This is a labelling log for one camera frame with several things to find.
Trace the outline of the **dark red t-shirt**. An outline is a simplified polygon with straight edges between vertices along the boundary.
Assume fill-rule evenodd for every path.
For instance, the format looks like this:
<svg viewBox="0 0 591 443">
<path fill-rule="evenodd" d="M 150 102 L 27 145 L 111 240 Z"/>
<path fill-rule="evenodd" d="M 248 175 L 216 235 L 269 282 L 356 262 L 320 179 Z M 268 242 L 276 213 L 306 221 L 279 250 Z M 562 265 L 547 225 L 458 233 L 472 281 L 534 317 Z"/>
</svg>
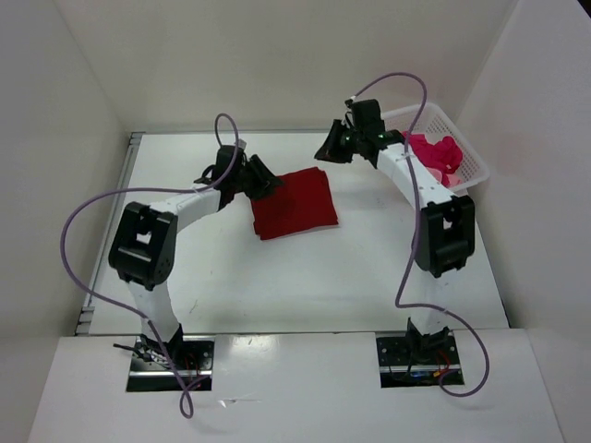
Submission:
<svg viewBox="0 0 591 443">
<path fill-rule="evenodd" d="M 338 225 L 328 175 L 318 167 L 280 176 L 283 185 L 261 200 L 252 200 L 253 228 L 266 241 Z"/>
</svg>

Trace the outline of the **light pink t-shirt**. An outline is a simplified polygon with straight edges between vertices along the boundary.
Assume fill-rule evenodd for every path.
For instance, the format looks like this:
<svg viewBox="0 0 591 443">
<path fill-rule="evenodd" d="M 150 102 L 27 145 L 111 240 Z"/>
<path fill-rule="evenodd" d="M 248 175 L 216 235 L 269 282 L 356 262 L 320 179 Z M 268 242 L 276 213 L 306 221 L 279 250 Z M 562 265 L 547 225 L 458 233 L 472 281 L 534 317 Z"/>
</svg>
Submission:
<svg viewBox="0 0 591 443">
<path fill-rule="evenodd" d="M 452 188 L 460 185 L 463 180 L 457 174 L 447 174 L 434 168 L 428 168 L 430 174 L 446 188 Z"/>
</svg>

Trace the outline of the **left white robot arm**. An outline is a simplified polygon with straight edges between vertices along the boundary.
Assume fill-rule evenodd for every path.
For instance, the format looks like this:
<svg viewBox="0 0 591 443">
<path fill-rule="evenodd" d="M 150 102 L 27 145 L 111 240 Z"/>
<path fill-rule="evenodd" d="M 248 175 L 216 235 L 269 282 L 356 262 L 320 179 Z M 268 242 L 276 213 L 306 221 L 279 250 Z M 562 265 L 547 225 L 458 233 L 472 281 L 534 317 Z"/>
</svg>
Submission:
<svg viewBox="0 0 591 443">
<path fill-rule="evenodd" d="M 248 157 L 241 147 L 223 145 L 215 163 L 187 192 L 174 192 L 151 204 L 132 201 L 125 206 L 108 262 L 133 297 L 140 316 L 141 343 L 147 352 L 173 360 L 187 352 L 167 283 L 181 231 L 221 211 L 237 194 L 258 201 L 281 186 L 283 181 L 259 156 Z"/>
</svg>

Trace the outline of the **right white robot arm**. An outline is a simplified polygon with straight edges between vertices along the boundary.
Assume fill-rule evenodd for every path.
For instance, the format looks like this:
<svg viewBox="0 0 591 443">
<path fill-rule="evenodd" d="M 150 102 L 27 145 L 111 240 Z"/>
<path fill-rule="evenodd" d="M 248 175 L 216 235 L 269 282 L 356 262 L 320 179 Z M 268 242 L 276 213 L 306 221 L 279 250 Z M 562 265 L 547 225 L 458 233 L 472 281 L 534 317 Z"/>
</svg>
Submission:
<svg viewBox="0 0 591 443">
<path fill-rule="evenodd" d="M 414 210 L 415 226 L 394 305 L 443 314 L 445 308 L 428 301 L 404 304 L 402 295 L 414 266 L 437 280 L 466 265 L 476 249 L 475 203 L 470 197 L 456 196 L 433 177 L 416 156 L 410 131 L 386 128 L 377 100 L 350 99 L 345 104 L 348 111 L 332 121 L 314 158 L 346 164 L 358 155 L 395 184 Z"/>
</svg>

